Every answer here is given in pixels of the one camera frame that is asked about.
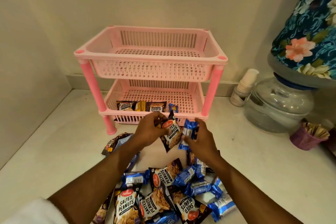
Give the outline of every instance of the hand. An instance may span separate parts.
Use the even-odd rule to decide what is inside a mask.
[[[134,134],[134,139],[139,143],[141,149],[151,145],[158,137],[168,134],[168,129],[156,128],[154,126],[154,122],[161,123],[162,120],[166,119],[166,116],[161,112],[152,112],[140,120]]]
[[[212,133],[207,129],[205,122],[198,118],[195,118],[195,121],[199,124],[197,139],[192,140],[190,137],[183,135],[182,140],[189,145],[197,158],[209,165],[214,156],[218,156],[219,153]]]

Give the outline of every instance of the purple cup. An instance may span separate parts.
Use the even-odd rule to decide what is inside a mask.
[[[301,150],[309,151],[315,148],[320,142],[326,141],[327,139],[320,139],[309,134],[304,127],[300,127],[297,131],[292,134],[289,139],[292,144]]]

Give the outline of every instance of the white sleeve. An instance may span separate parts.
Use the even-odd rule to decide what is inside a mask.
[[[22,207],[3,224],[68,224],[63,214],[50,201],[39,198]]]

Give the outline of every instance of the pink rack leg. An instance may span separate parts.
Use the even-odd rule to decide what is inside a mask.
[[[107,107],[104,103],[102,93],[100,92],[98,83],[95,78],[95,74],[93,73],[90,61],[88,59],[78,59],[79,64],[83,70],[83,74],[86,78],[87,83],[89,84],[90,90],[92,95],[96,101],[99,111],[104,112],[106,111]],[[117,130],[114,127],[110,116],[103,115],[103,119],[107,128],[107,134],[113,135]]]
[[[222,77],[223,69],[224,69],[224,66],[215,65],[215,68],[212,71],[210,85],[208,88],[207,95],[205,96],[204,105],[203,105],[202,112],[201,112],[201,115],[203,116],[209,115],[209,111],[212,105],[213,98],[215,97],[218,84]]]

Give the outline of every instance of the white countertop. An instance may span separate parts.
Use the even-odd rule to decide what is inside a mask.
[[[222,157],[275,202],[305,224],[335,223],[336,161],[322,148],[302,151],[286,134],[255,128],[224,97],[215,97],[207,126]],[[23,204],[49,197],[103,159],[100,153],[112,137],[136,129],[116,127],[108,136],[90,91],[71,91],[0,171],[0,222]],[[166,154],[157,140],[141,152],[135,168],[164,167],[175,158],[185,165],[184,151],[175,147]],[[213,220],[209,216],[204,223]],[[220,223],[246,222],[235,211]]]

